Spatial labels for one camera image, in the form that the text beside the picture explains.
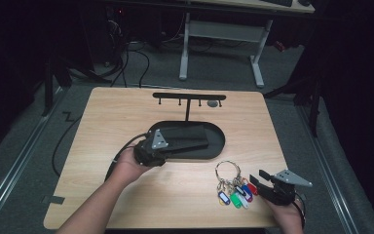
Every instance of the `key ring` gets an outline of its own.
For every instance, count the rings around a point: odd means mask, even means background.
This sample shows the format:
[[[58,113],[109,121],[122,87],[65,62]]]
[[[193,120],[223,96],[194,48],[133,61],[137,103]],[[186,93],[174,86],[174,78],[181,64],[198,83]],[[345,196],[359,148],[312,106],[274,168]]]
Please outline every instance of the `key ring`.
[[[229,181],[228,179],[224,179],[224,178],[220,177],[220,175],[218,174],[218,171],[217,171],[218,166],[220,166],[223,163],[230,163],[233,166],[235,166],[236,171],[237,171],[237,175],[236,175],[236,177],[233,178],[232,181]],[[239,165],[237,165],[236,163],[234,163],[232,161],[229,161],[229,160],[221,161],[220,163],[217,164],[217,166],[215,167],[214,170],[215,170],[215,175],[217,176],[218,181],[220,181],[221,183],[227,183],[227,184],[233,183],[234,185],[239,185],[241,183],[241,178],[242,178],[241,177],[241,172],[242,171],[240,170]]]

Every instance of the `bunch of keys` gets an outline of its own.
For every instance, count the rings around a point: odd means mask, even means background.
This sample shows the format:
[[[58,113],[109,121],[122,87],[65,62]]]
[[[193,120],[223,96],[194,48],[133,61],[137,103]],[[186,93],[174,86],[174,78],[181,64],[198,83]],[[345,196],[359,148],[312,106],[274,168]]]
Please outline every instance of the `bunch of keys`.
[[[231,163],[236,167],[237,175],[233,180],[221,178],[218,175],[217,168],[222,163]],[[215,168],[216,176],[219,180],[217,185],[217,196],[221,205],[233,205],[239,209],[240,207],[248,208],[248,203],[253,201],[253,195],[257,195],[257,188],[248,183],[248,180],[241,177],[241,170],[239,166],[231,161],[220,162]]]

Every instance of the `green key tag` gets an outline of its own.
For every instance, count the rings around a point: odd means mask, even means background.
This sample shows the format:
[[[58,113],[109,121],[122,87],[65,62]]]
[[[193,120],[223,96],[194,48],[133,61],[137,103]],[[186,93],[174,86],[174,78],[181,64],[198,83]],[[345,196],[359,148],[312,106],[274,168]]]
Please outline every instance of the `green key tag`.
[[[230,194],[230,200],[237,209],[239,209],[242,206],[242,202],[240,201],[238,196],[239,195],[236,192]]]

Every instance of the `metal ring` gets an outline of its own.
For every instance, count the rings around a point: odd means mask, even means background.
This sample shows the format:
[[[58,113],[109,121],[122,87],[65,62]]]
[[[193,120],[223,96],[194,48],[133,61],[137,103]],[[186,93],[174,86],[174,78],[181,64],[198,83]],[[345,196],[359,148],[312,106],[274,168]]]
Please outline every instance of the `metal ring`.
[[[232,179],[231,182],[232,182],[232,183],[237,183],[238,180],[240,180],[240,178],[241,178],[241,172],[242,172],[242,171],[240,170],[239,165],[237,165],[236,163],[234,163],[234,162],[232,162],[232,161],[229,161],[229,160],[221,161],[221,162],[218,163],[217,166],[215,167],[215,169],[214,169],[214,170],[215,170],[215,175],[217,176],[218,181],[220,181],[220,182],[225,182],[225,181],[229,182],[229,180],[224,179],[224,178],[220,177],[220,175],[218,175],[218,171],[217,171],[218,166],[220,166],[220,165],[223,164],[223,163],[230,163],[230,164],[232,164],[233,166],[235,166],[236,171],[237,171],[238,174],[236,175],[235,178]]]

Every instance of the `forearm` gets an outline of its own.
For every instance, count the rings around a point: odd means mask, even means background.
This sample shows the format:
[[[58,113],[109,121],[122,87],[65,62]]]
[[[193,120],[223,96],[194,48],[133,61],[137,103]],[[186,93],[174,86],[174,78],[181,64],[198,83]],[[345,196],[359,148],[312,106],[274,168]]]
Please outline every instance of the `forearm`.
[[[57,233],[104,233],[109,217],[127,186],[107,180],[59,228]]]

